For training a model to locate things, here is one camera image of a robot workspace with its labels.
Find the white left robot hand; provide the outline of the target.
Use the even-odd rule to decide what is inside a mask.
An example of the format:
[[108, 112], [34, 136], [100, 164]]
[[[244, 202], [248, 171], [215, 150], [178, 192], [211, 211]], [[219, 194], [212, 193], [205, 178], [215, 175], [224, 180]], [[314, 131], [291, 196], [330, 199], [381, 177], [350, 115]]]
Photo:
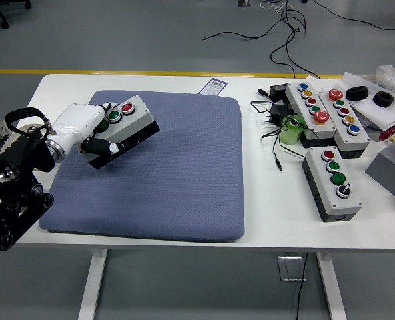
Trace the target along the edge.
[[96, 138], [94, 130], [105, 120], [106, 113], [116, 107], [116, 103], [102, 105], [70, 104], [52, 124], [54, 134], [48, 136], [46, 145], [56, 162], [61, 162], [78, 145], [90, 154], [114, 155], [125, 149], [122, 143]]

